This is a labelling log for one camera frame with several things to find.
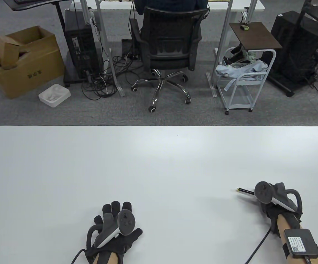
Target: black mesh chair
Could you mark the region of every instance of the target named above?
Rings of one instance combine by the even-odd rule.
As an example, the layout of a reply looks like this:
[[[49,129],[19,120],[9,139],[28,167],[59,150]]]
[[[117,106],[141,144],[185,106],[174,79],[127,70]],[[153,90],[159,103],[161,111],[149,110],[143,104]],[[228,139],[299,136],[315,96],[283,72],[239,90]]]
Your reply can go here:
[[[196,64],[198,42],[202,39],[200,24],[208,9],[190,12],[167,12],[145,8],[141,32],[136,19],[131,19],[132,38],[139,43],[144,70],[151,71],[156,78],[137,80],[131,90],[136,92],[138,84],[159,81],[158,88],[149,107],[155,112],[159,93],[164,83],[179,88],[186,94],[186,104],[191,96],[178,83],[170,78],[181,75],[182,81],[188,80],[182,71],[166,75],[166,70],[188,68],[193,71]]]

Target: dark wooden shelf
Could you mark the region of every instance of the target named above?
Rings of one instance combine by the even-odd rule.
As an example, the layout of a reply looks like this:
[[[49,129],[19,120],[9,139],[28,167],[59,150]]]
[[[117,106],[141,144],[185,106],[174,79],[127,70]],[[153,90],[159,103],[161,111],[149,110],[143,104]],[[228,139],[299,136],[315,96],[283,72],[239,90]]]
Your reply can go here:
[[[262,22],[249,23],[250,27],[247,31],[240,28],[243,23],[230,23],[230,26],[246,50],[266,50],[266,49],[281,49],[282,46],[267,30]]]

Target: gloved hand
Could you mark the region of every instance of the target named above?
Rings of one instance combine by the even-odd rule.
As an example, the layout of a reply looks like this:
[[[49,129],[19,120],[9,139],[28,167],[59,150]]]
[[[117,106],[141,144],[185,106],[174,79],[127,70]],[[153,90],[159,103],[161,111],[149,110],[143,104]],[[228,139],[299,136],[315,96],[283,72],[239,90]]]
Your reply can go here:
[[[275,205],[273,203],[264,204],[261,203],[261,208],[263,213],[265,213],[271,220],[271,227],[270,230],[272,233],[277,234],[280,237],[279,234],[279,228],[277,225],[277,219],[279,215],[283,215],[288,222],[288,224],[291,226],[292,229],[299,229],[300,228],[300,218],[302,215],[302,212],[291,212],[286,210],[285,208],[281,207],[280,205]]]
[[[125,202],[122,205],[122,209],[128,209],[132,211],[131,203]],[[111,219],[115,218],[120,212],[120,203],[118,201],[114,201],[110,204],[106,204],[103,206],[103,214],[104,214],[104,222],[107,224],[107,221],[111,221]],[[116,253],[118,257],[118,264],[123,263],[124,254],[132,247],[134,241],[138,239],[138,237],[143,233],[140,228],[134,230],[131,234],[124,236],[119,234],[118,237],[111,239],[107,244],[103,247],[97,249],[93,245],[91,245],[92,234],[95,230],[98,230],[100,233],[103,230],[103,219],[100,215],[97,215],[94,218],[94,223],[87,234],[87,248],[85,251],[85,255],[90,264],[93,264],[96,256],[99,254],[97,263],[95,264],[107,264],[112,252]]]

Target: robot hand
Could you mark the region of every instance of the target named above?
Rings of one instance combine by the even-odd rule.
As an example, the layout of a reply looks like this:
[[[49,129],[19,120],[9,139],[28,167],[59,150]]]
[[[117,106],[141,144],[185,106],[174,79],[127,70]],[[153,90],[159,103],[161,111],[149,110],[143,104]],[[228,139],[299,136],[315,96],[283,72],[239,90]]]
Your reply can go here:
[[[117,263],[122,264],[124,254],[132,247],[134,241],[143,233],[140,228],[133,231],[135,219],[132,214],[131,203],[125,202],[120,210],[120,203],[114,201],[103,206],[103,218],[98,215],[87,235],[85,251],[90,264],[107,264],[111,253],[117,256]],[[98,230],[94,244],[91,246],[92,234]]]

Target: cardboard box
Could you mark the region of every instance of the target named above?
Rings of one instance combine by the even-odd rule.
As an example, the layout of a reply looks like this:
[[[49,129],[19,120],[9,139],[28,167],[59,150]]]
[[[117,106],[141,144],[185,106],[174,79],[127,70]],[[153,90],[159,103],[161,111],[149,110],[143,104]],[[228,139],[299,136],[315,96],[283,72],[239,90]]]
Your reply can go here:
[[[0,36],[0,88],[16,98],[64,74],[55,35],[40,26]]]

